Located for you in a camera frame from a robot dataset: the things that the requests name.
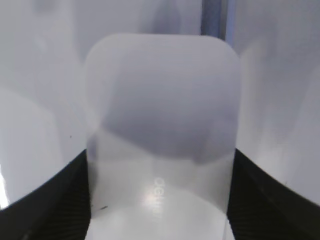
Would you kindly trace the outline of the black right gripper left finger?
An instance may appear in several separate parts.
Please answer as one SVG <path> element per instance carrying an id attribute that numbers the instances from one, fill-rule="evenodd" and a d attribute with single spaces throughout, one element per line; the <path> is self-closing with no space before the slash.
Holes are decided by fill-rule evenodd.
<path id="1" fill-rule="evenodd" d="M 0 212 L 2 240 L 83 240 L 91 220 L 87 152 Z"/>

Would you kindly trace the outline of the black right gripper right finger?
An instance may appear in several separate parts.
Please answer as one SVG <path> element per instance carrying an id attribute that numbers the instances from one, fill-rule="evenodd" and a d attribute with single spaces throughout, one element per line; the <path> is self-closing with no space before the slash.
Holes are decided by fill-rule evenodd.
<path id="1" fill-rule="evenodd" d="M 236 240 L 318 240 L 320 207 L 235 151 L 227 218 Z"/>

